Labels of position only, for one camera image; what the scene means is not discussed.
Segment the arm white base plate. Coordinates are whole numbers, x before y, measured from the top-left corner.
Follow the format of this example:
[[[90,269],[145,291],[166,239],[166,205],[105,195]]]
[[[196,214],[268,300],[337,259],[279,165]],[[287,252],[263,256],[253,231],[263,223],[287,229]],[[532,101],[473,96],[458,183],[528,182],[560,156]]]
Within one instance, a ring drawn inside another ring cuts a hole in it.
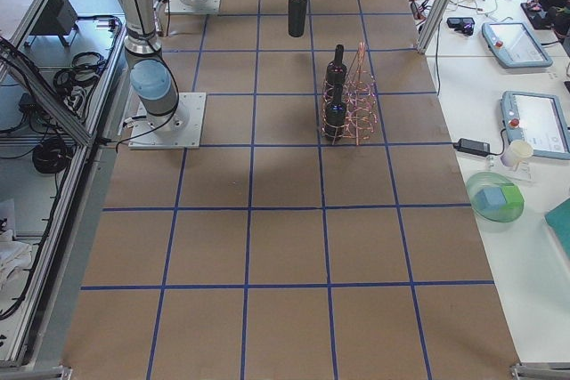
[[[172,118],[148,116],[140,101],[136,114],[143,119],[134,122],[133,150],[197,149],[200,146],[206,93],[180,93],[177,110]]]
[[[217,15],[221,0],[167,0],[165,11],[174,15]]]

